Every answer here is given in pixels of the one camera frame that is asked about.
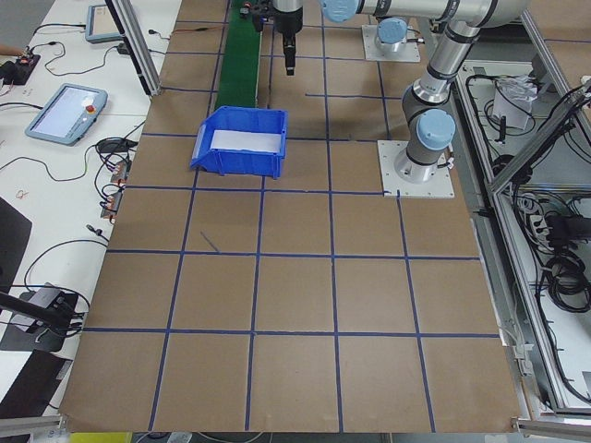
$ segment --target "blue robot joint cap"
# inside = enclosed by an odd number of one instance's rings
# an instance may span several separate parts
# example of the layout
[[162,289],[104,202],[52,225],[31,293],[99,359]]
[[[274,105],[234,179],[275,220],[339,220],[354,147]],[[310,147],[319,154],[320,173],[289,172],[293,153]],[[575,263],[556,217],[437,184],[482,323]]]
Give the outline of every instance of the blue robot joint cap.
[[334,23],[343,23],[355,16],[359,0],[319,0],[322,15]]
[[455,122],[445,111],[430,109],[419,117],[416,134],[425,148],[444,150],[452,143]]

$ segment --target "robotic arm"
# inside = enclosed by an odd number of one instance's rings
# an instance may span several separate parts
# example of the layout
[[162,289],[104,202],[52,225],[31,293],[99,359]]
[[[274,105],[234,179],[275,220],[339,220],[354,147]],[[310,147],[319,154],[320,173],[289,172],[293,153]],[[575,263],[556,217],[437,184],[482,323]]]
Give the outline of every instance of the robotic arm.
[[395,161],[406,181],[427,182],[455,133],[453,119],[439,109],[481,28],[494,28],[521,15],[530,0],[320,0],[324,16],[337,23],[355,14],[422,17],[448,21],[423,77],[406,90],[404,116],[411,139]]
[[296,34],[302,30],[303,3],[304,0],[261,0],[250,9],[257,32],[262,31],[264,18],[274,19],[275,28],[283,35],[285,71],[288,76],[296,71]]

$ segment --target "white paper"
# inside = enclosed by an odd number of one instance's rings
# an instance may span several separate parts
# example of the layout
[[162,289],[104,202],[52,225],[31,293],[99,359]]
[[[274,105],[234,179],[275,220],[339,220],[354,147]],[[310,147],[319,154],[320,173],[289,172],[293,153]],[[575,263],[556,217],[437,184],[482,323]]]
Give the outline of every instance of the white paper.
[[228,131],[216,129],[211,140],[212,150],[250,150],[255,152],[279,152],[281,134]]

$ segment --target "metal base plate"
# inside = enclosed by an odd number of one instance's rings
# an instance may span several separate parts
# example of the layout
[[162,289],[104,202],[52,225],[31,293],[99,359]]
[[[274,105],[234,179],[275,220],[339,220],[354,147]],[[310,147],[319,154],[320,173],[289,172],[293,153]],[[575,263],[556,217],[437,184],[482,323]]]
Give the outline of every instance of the metal base plate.
[[[423,185],[408,183],[394,171],[394,160],[398,153],[406,148],[407,141],[378,140],[380,155],[381,183],[385,197],[405,198],[453,198],[452,179],[447,168],[438,169],[433,178]],[[445,163],[441,154],[439,163]]]
[[[361,33],[363,34],[363,47],[366,50],[366,60],[374,62],[406,62],[418,63],[421,61],[421,55],[418,52],[416,43],[405,43],[400,51],[395,53],[384,54],[374,42],[378,25],[363,25],[361,26]],[[408,31],[407,39],[414,39],[415,33]]]

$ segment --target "cable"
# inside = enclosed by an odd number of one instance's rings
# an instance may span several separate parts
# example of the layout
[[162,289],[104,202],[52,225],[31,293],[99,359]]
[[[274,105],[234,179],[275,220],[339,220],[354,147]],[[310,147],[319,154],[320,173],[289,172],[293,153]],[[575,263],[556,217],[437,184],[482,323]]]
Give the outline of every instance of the cable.
[[215,438],[215,437],[210,437],[205,433],[202,432],[198,432],[198,435],[202,436],[203,438],[208,439],[209,441],[216,441],[218,443],[251,443],[257,439],[260,438],[260,436],[262,436],[264,434],[264,432],[259,432],[255,437],[251,438],[250,440],[246,440],[246,441],[240,441],[240,442],[235,442],[235,441],[229,441],[229,440],[221,440],[219,438]]
[[3,107],[3,106],[30,106],[31,108],[35,108],[35,109],[43,109],[42,106],[39,106],[37,104],[31,104],[31,103],[25,103],[25,102],[0,103],[0,107]]
[[29,277],[30,272],[32,271],[33,267],[39,262],[39,260],[41,260],[46,254],[48,254],[49,252],[53,251],[54,249],[57,249],[58,247],[61,247],[61,246],[64,246],[64,245],[71,245],[71,244],[74,244],[74,243],[95,243],[97,245],[101,245],[101,246],[104,246],[104,247],[107,247],[108,246],[106,243],[99,242],[98,240],[90,240],[90,239],[83,238],[83,239],[78,239],[78,240],[66,240],[65,242],[61,242],[61,243],[58,243],[57,245],[53,245],[51,247],[48,247],[43,252],[41,252],[41,254],[39,256],[37,256],[37,258],[35,258],[32,261],[32,263],[29,265],[29,267],[25,271],[25,276],[23,278],[25,287],[30,290],[30,287],[27,284],[27,278]]
[[57,182],[57,183],[63,183],[63,182],[73,182],[73,181],[75,181],[75,180],[79,180],[80,178],[84,177],[84,176],[85,176],[85,175],[88,173],[88,171],[89,171],[89,159],[88,159],[88,157],[87,157],[87,156],[88,156],[88,153],[89,153],[89,151],[90,151],[92,148],[94,148],[94,145],[88,146],[88,147],[86,148],[86,150],[84,151],[84,171],[83,171],[81,174],[79,174],[79,175],[77,175],[77,176],[75,176],[75,177],[69,177],[69,178],[55,178],[55,177],[54,177],[54,175],[53,175],[53,174],[51,173],[51,171],[49,170],[49,166],[47,165],[47,163],[46,163],[46,162],[43,162],[43,161],[41,161],[41,160],[38,160],[38,159],[33,159],[33,158],[31,158],[31,157],[17,157],[16,159],[12,159],[10,162],[8,162],[8,163],[6,163],[6,164],[4,164],[4,165],[0,166],[0,171],[2,171],[2,170],[3,170],[3,169],[5,169],[7,166],[10,166],[12,163],[15,163],[15,162],[17,162],[17,161],[19,161],[19,160],[28,160],[28,161],[30,161],[30,162],[36,162],[36,163],[42,164],[42,165],[43,165],[43,167],[45,168],[45,171],[47,172],[47,175],[49,175],[49,178],[51,178],[51,179],[52,179],[54,182]]
[[50,45],[51,45],[52,43],[53,43],[53,44],[59,44],[59,45],[61,45],[61,47],[62,47],[62,53],[61,53],[61,54],[59,54],[59,55],[56,55],[56,56],[55,56],[54,58],[52,58],[52,59],[51,59],[49,62],[45,63],[45,65],[44,65],[44,66],[45,66],[45,69],[47,70],[47,72],[49,72],[49,73],[50,73],[52,76],[55,76],[55,77],[64,77],[64,76],[79,76],[79,75],[81,75],[81,74],[86,74],[86,73],[89,73],[89,72],[91,72],[91,71],[95,71],[95,70],[97,70],[97,69],[100,69],[100,68],[104,67],[104,66],[107,64],[107,55],[108,55],[108,54],[109,54],[111,51],[113,51],[113,49],[117,49],[117,46],[111,46],[109,49],[107,49],[107,50],[104,52],[104,55],[103,55],[103,62],[102,62],[100,65],[98,65],[98,66],[90,67],[90,68],[88,68],[88,69],[85,69],[85,70],[83,70],[83,71],[79,71],[79,72],[62,72],[62,73],[60,73],[60,74],[56,74],[56,73],[55,73],[55,72],[53,72],[53,71],[52,71],[52,70],[51,70],[51,69],[50,69],[48,66],[49,66],[49,65],[50,65],[52,62],[54,62],[55,60],[57,60],[57,59],[59,59],[59,58],[62,58],[62,57],[65,57],[65,56],[66,56],[66,47],[65,47],[65,46],[64,46],[64,44],[63,44],[63,43],[61,43],[61,42],[49,42],[49,43],[47,43],[47,44],[50,44]]
[[49,26],[65,26],[65,27],[70,27],[70,28],[82,28],[83,30],[86,29],[86,25],[82,25],[82,24],[70,24],[70,23],[45,23],[44,25],[40,25],[37,28],[35,28],[35,30],[33,31],[33,35],[37,33],[38,30],[40,30],[41,28],[47,28]]

